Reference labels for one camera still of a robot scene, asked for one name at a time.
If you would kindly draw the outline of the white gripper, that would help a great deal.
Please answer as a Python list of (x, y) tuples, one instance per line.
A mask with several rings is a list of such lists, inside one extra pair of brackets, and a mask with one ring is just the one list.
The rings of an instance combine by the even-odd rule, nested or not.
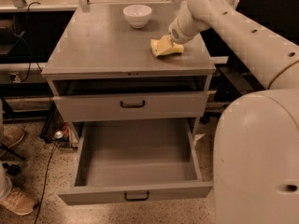
[(182, 11), (169, 25), (168, 33), (173, 42), (182, 45), (208, 28), (208, 25), (196, 20), (189, 11)]

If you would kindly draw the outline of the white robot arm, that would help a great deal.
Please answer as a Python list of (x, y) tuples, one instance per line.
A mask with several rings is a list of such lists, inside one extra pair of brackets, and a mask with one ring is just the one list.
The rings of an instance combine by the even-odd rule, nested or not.
[(299, 0), (187, 0), (184, 43), (212, 28), (263, 86), (231, 102), (214, 140), (216, 224), (299, 224)]

